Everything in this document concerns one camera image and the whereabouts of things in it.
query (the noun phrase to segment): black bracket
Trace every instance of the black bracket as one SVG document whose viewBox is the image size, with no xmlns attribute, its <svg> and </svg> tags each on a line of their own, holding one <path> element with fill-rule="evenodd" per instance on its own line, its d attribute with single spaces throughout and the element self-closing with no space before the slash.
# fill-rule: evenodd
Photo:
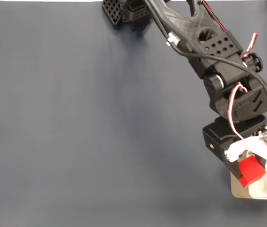
<svg viewBox="0 0 267 227">
<path fill-rule="evenodd" d="M 266 122 L 267 119 L 265 116 L 261 115 L 236 124 L 235 128 L 240 135 L 246 138 L 256 135 L 259 131 L 264 131 Z M 203 128 L 203 135 L 206 147 L 224 162 L 237 179 L 240 179 L 241 172 L 239 170 L 238 161 L 230 162 L 224 155 L 224 151 L 227 150 L 232 143 L 239 140 L 230 128 L 228 121 L 223 117 L 216 118 L 214 123 Z"/>
</svg>

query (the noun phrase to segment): red and white wire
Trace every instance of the red and white wire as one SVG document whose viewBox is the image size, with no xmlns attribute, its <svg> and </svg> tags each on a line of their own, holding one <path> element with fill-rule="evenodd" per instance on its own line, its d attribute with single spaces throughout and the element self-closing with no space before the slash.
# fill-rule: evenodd
<svg viewBox="0 0 267 227">
<path fill-rule="evenodd" d="M 228 121 L 229 121 L 230 127 L 233 130 L 233 132 L 240 139 L 243 140 L 243 137 L 235 129 L 235 126 L 234 126 L 234 123 L 233 123 L 233 119 L 232 119 L 233 103 L 234 103 L 234 99 L 235 99 L 235 94 L 236 94 L 236 92 L 237 92 L 238 89 L 241 90 L 241 91 L 243 91 L 243 92 L 248 92 L 248 90 L 240 82 L 238 82 L 238 84 L 235 85 L 235 87 L 232 89 L 231 95 L 230 95 L 230 100 L 229 100 L 229 106 L 228 106 Z"/>
<path fill-rule="evenodd" d="M 242 54 L 242 57 L 248 57 L 248 55 L 251 53 L 251 51 L 255 45 L 256 38 L 257 38 L 257 33 L 254 33 L 252 36 L 251 42 L 247 48 L 247 51 L 244 54 Z"/>
</svg>

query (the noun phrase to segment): robotic arm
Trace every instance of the robotic arm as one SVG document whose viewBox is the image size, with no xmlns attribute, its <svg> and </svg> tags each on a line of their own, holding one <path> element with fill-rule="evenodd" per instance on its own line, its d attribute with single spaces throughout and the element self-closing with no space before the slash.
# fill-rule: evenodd
<svg viewBox="0 0 267 227">
<path fill-rule="evenodd" d="M 210 108 L 220 115 L 203 128 L 206 146 L 241 179 L 238 158 L 230 158 L 228 149 L 243 138 L 259 137 L 259 132 L 267 131 L 267 120 L 262 115 L 267 111 L 267 84 L 257 74 L 263 63 L 251 52 L 256 37 L 242 54 L 238 41 L 204 0 L 187 2 L 190 18 L 168 8 L 163 0 L 103 0 L 102 7 L 115 28 L 129 23 L 133 31 L 144 29 L 152 18 L 167 44 L 188 58 L 204 81 Z M 266 159 L 256 158 L 265 165 Z"/>
</svg>

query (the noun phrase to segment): hole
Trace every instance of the hole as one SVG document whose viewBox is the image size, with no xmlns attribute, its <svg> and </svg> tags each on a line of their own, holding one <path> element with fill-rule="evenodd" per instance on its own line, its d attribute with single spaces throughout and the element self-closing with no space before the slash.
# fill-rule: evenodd
<svg viewBox="0 0 267 227">
<path fill-rule="evenodd" d="M 260 108 L 261 104 L 262 104 L 262 100 L 258 103 L 258 105 L 255 107 L 253 111 L 256 112 Z"/>
<path fill-rule="evenodd" d="M 214 31 L 211 31 L 211 30 L 207 29 L 207 30 L 202 31 L 202 32 L 199 34 L 198 40 L 199 40 L 199 42 L 202 44 L 202 43 L 204 43 L 205 41 L 207 41 L 207 40 L 213 38 L 213 35 L 214 35 Z"/>
<path fill-rule="evenodd" d="M 253 100 L 254 103 L 257 101 L 257 99 L 259 98 L 260 95 L 261 95 L 261 91 L 258 92 L 258 94 L 256 95 L 255 99 Z"/>
</svg>

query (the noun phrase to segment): gray fabric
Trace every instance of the gray fabric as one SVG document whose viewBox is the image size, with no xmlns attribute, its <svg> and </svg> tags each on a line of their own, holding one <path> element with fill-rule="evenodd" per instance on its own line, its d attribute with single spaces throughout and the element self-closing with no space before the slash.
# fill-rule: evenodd
<svg viewBox="0 0 267 227">
<path fill-rule="evenodd" d="M 267 80 L 266 3 L 210 5 L 244 47 L 258 32 Z M 267 201 L 234 198 L 205 148 L 208 102 L 154 24 L 0 2 L 0 227 L 266 227 Z"/>
</svg>

